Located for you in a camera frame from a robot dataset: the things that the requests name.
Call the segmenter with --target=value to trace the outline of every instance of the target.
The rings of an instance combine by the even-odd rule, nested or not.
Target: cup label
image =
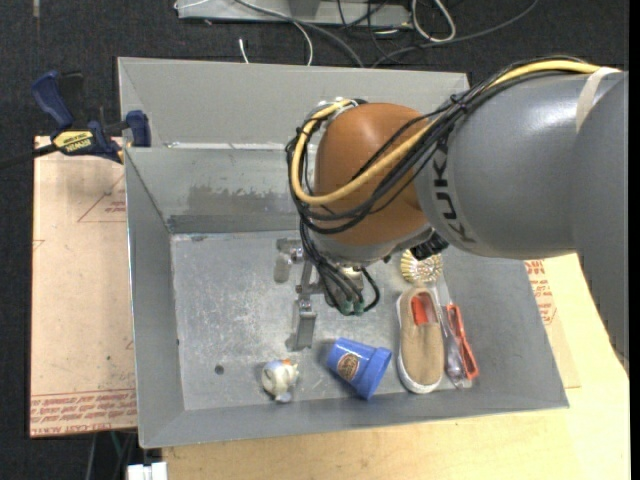
[[[345,354],[338,361],[338,375],[346,381],[351,381],[358,373],[360,358],[355,354]]]

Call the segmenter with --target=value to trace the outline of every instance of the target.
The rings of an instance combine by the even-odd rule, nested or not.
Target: red object
[[[433,301],[426,293],[421,293],[411,299],[411,313],[416,325],[428,324],[431,321],[437,322],[433,311]]]
[[[480,370],[478,370],[478,364],[476,358],[471,351],[471,346],[467,341],[467,333],[464,330],[464,322],[462,321],[462,312],[460,308],[455,304],[449,304],[447,306],[447,317],[451,324],[451,329],[455,334],[458,347],[460,348],[460,354],[462,355],[462,364],[464,371],[468,379],[475,379]]]

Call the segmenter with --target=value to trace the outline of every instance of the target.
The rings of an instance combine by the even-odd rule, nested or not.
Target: yellow cable
[[[503,76],[501,76],[492,84],[490,84],[489,87],[493,87],[495,85],[499,85],[501,83],[507,82],[513,78],[526,75],[529,73],[535,73],[538,71],[574,71],[577,73],[591,74],[597,71],[598,69],[600,69],[600,66],[595,66],[593,64],[586,64],[582,62],[569,61],[569,60],[549,60],[549,61],[533,62],[531,64],[527,64],[525,66],[515,68],[505,73]],[[323,117],[326,117],[332,114],[333,112],[335,112],[338,108],[341,108],[348,103],[350,103],[349,100],[341,100],[337,103],[334,103],[330,107],[327,107],[317,112],[312,116],[311,121],[307,123],[307,125],[303,128],[303,133],[300,134],[300,138],[298,139],[298,142],[296,144],[296,149],[294,151],[293,161],[291,165],[291,185],[296,197],[307,204],[319,206],[323,204],[332,203],[334,201],[337,201],[338,199],[342,199],[343,197],[348,196],[355,190],[359,189],[362,185],[364,185],[367,181],[369,181],[373,176],[380,173],[383,169],[388,168],[390,164],[392,164],[397,159],[405,155],[420,140],[422,135],[437,122],[437,119],[434,121],[431,121],[420,131],[418,131],[417,133],[409,137],[392,153],[383,157],[380,161],[373,164],[365,172],[360,174],[360,176],[358,176],[354,180],[351,180],[346,185],[343,185],[339,189],[329,194],[325,194],[322,196],[311,196],[307,194],[302,188],[302,186],[300,185],[300,181],[298,177],[299,176],[298,165],[300,164],[300,158],[304,150],[304,145],[306,144],[306,141],[310,136],[310,131],[315,124],[313,119],[321,119]]]

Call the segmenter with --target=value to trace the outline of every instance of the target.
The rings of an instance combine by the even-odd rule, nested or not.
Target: blue clamp
[[[94,155],[121,163],[122,148],[111,140],[98,121],[89,121],[88,130],[70,130],[74,117],[67,108],[56,79],[55,70],[45,73],[31,85],[31,94],[38,106],[56,121],[57,128],[51,134],[51,143],[65,155]],[[151,130],[147,116],[141,110],[133,110],[125,121],[107,127],[122,131],[130,128],[133,133],[133,146],[151,146]]]

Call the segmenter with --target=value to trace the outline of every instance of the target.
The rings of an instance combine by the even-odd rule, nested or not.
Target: blue cup
[[[353,386],[358,396],[369,400],[387,371],[391,350],[338,338],[329,352],[327,366]]]

